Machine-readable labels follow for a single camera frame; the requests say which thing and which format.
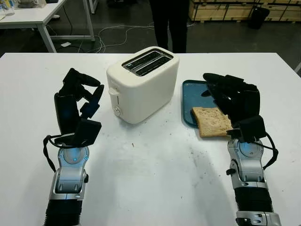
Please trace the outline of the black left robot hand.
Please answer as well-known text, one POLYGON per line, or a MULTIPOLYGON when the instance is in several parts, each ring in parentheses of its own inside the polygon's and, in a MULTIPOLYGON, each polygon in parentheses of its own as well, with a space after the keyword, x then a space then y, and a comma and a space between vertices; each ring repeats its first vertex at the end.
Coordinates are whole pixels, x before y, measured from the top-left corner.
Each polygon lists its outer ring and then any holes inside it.
POLYGON ((63 87, 54 95, 61 134, 74 133, 81 119, 92 118, 100 107, 104 85, 99 80, 71 68, 63 87))

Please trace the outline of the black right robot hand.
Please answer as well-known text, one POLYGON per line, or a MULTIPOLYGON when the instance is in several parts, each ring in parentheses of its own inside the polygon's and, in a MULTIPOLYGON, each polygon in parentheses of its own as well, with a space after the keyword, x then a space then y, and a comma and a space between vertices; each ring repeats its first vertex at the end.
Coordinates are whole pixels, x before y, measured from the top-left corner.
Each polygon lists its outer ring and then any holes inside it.
POLYGON ((260 93, 253 84, 231 75, 204 73, 207 90, 203 97, 212 96, 219 110, 227 115, 232 128, 238 128, 238 123, 258 116, 260 112, 260 93))

